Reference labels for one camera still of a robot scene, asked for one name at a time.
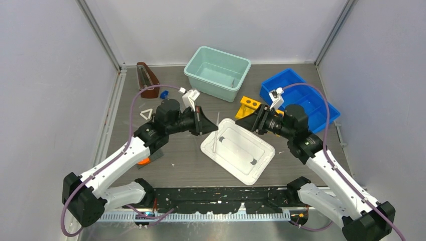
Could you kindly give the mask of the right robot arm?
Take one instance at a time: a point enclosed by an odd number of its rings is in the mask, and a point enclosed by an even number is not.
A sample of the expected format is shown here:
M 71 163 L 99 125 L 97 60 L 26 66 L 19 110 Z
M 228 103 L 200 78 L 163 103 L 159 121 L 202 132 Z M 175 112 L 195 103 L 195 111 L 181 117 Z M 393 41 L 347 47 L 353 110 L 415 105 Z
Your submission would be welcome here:
M 302 106 L 290 104 L 280 115 L 262 104 L 236 124 L 259 135 L 271 132 L 287 139 L 292 155 L 334 193 L 329 195 L 307 178 L 299 177 L 287 184 L 291 205 L 304 203 L 315 208 L 342 230 L 346 240 L 381 240 L 392 232 L 393 205 L 371 196 L 342 168 L 326 144 L 308 129 L 308 116 Z

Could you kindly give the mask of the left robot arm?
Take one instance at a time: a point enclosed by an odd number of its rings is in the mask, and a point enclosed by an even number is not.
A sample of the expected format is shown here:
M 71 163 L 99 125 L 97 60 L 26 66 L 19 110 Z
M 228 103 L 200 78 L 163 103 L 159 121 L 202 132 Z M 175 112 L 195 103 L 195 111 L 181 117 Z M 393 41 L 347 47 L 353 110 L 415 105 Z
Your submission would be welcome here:
M 111 185 L 139 161 L 166 145 L 170 135 L 190 132 L 201 136 L 217 130 L 218 126 L 204 115 L 200 106 L 181 111 L 177 100 L 164 100 L 151 119 L 131 133 L 128 141 L 111 156 L 80 175 L 71 172 L 64 177 L 62 203 L 82 227 L 94 224 L 105 211 L 127 204 L 150 207 L 154 190 L 144 179 L 116 188 Z

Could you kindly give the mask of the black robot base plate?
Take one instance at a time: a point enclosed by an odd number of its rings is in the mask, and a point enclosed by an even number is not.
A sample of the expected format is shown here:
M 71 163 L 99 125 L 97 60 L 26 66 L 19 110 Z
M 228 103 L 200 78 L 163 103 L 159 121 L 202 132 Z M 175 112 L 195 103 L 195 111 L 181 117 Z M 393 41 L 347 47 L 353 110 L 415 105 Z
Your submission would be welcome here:
M 278 214 L 286 208 L 291 211 L 291 221 L 307 223 L 309 207 L 285 187 L 169 187 L 152 188 L 144 201 L 133 204 L 161 213 L 173 209 L 180 214 L 229 214 L 245 208 L 248 214 Z

